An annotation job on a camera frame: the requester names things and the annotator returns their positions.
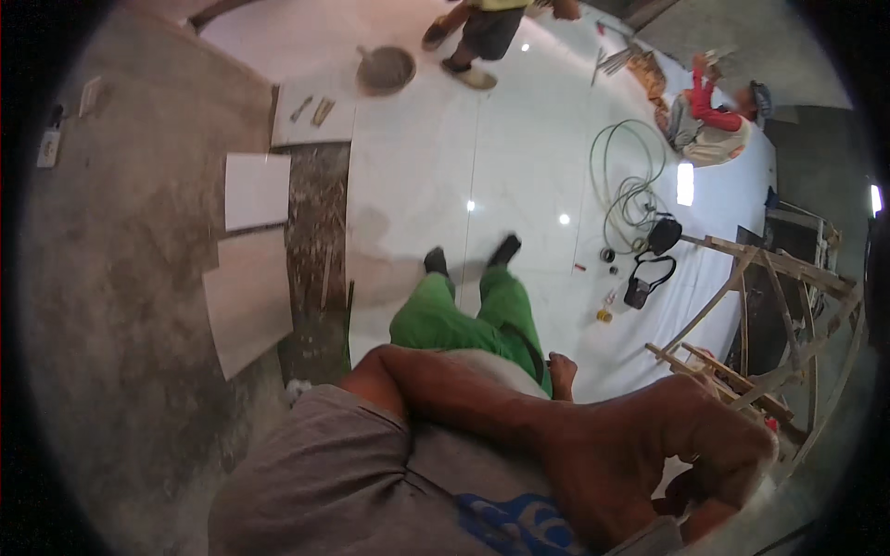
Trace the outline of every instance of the red long-sleeve shirt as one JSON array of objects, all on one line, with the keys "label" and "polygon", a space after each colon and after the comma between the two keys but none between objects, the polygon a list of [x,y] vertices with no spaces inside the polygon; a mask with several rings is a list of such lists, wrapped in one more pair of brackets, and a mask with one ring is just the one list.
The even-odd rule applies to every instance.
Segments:
[{"label": "red long-sleeve shirt", "polygon": [[704,125],[710,125],[726,132],[737,132],[741,127],[741,116],[732,112],[721,112],[711,108],[711,95],[714,93],[714,84],[708,83],[701,86],[701,70],[692,70],[692,117],[701,120]]}]

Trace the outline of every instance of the wooden scaffold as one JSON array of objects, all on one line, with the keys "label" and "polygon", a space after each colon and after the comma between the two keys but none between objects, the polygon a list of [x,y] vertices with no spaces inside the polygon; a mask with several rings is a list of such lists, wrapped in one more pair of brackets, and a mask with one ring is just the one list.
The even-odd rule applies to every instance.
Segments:
[{"label": "wooden scaffold", "polygon": [[[759,247],[744,246],[711,236],[705,236],[704,239],[682,236],[682,239],[697,246],[731,255],[735,259],[735,268],[714,297],[673,340],[662,348],[652,343],[647,343],[645,347],[655,354],[656,360],[667,361],[674,373],[693,374],[698,372],[676,356],[676,352],[681,348],[690,352],[703,362],[707,375],[714,382],[720,399],[731,409],[747,408],[758,413],[762,411],[773,417],[779,424],[779,434],[789,440],[790,445],[794,447],[793,455],[786,458],[781,468],[780,478],[784,479],[803,461],[819,437],[825,423],[834,412],[840,393],[853,371],[865,325],[865,312],[861,310],[862,286],[850,279],[841,278],[829,270],[792,257],[781,250],[778,253],[771,253]],[[756,377],[753,382],[748,378],[748,311],[743,277],[745,269],[752,262],[766,269],[782,316],[782,324],[788,336],[789,348],[787,361],[783,360],[778,367]],[[800,335],[801,343],[798,343],[798,338],[795,336],[788,302],[779,283],[779,274],[797,280],[797,291],[804,308],[805,333],[802,332]],[[821,290],[840,301],[837,312],[831,316],[825,330],[821,332],[817,332],[815,329],[813,313],[810,309],[809,300],[812,288]],[[705,351],[683,342],[685,336],[714,309],[727,292],[733,289],[740,291],[741,299],[740,373],[736,373]],[[829,338],[845,322],[849,322],[854,331],[853,340],[834,389],[825,406],[821,407],[819,405],[818,355],[828,343]],[[806,428],[801,430],[791,422],[794,413],[775,394],[785,384],[802,384],[804,382],[808,387],[809,396]]]}]

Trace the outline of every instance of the gray t-shirt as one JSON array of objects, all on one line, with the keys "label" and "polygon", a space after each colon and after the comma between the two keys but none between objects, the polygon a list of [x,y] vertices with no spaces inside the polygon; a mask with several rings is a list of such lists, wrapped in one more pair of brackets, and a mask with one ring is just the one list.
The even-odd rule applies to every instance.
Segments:
[{"label": "gray t-shirt", "polygon": [[[430,423],[411,429],[322,385],[233,472],[214,500],[210,554],[593,554],[532,461]],[[659,518],[610,554],[683,546]]]}]

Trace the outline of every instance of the dark shorts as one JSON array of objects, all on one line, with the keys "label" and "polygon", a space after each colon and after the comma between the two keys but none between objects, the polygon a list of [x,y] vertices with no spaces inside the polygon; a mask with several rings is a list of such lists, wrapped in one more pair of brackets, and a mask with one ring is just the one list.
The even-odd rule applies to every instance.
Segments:
[{"label": "dark shorts", "polygon": [[464,24],[464,45],[483,60],[500,60],[513,42],[525,8],[500,12],[483,12],[470,8],[470,19]]}]

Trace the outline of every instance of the light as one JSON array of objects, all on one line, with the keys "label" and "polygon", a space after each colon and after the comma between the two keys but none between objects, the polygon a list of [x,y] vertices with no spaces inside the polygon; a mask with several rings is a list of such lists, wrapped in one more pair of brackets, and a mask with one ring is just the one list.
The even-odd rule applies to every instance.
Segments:
[{"label": "light", "polygon": [[676,203],[678,205],[692,206],[692,198],[695,193],[693,181],[694,171],[692,164],[681,162],[676,168]]},{"label": "light", "polygon": [[877,185],[871,186],[871,212],[875,214],[875,217],[878,217],[878,213],[881,212],[881,209],[884,208],[884,204],[881,203],[881,190],[878,189]]}]

